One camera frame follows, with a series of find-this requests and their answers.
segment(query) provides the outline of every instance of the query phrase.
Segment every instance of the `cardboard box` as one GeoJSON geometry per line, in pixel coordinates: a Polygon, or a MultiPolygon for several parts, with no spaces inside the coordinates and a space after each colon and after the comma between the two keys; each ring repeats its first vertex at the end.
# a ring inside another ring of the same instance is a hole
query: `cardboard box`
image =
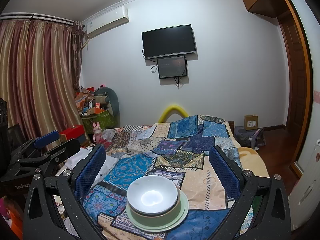
{"type": "Polygon", "coordinates": [[[245,115],[244,116],[244,129],[246,129],[246,130],[258,129],[258,116],[257,115],[245,115]]]}
{"type": "Polygon", "coordinates": [[[102,113],[103,111],[104,111],[103,109],[96,108],[96,107],[92,107],[92,108],[90,108],[90,109],[87,111],[87,115],[90,115],[90,114],[100,114],[100,113],[102,113]]]}

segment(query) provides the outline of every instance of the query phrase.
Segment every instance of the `wooden door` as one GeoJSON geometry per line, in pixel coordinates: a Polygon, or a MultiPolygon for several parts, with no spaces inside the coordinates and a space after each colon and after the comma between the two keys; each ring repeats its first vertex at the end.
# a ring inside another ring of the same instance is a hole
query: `wooden door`
{"type": "Polygon", "coordinates": [[[299,138],[307,104],[307,75],[304,51],[291,13],[278,18],[284,36],[290,76],[290,99],[287,130],[299,138]]]}

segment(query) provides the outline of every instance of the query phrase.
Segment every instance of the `small screen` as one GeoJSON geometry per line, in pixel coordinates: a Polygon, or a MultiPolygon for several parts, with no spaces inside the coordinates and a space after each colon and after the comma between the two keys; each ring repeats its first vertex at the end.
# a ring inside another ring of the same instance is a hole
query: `small screen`
{"type": "Polygon", "coordinates": [[[184,56],[158,59],[159,78],[187,76],[186,58],[184,56]]]}
{"type": "Polygon", "coordinates": [[[191,25],[182,25],[142,33],[145,58],[196,53],[191,25]]]}

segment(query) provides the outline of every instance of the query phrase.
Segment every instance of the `curtain rod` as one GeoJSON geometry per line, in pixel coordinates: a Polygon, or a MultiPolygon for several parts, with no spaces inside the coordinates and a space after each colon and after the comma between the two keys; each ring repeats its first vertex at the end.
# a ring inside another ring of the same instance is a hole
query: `curtain rod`
{"type": "Polygon", "coordinates": [[[8,20],[8,19],[34,19],[34,20],[44,20],[44,21],[51,21],[56,23],[63,23],[66,25],[73,25],[74,21],[50,16],[50,15],[43,15],[37,13],[3,13],[0,15],[0,20],[8,20]]]}

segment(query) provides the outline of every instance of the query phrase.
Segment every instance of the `baseboard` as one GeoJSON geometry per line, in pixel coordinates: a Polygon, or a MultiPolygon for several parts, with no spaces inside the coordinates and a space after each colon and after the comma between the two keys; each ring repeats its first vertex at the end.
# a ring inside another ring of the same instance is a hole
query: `baseboard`
{"type": "Polygon", "coordinates": [[[263,129],[265,131],[272,131],[272,130],[277,130],[277,129],[285,129],[285,125],[281,124],[281,125],[267,126],[267,127],[263,127],[263,129]]]}

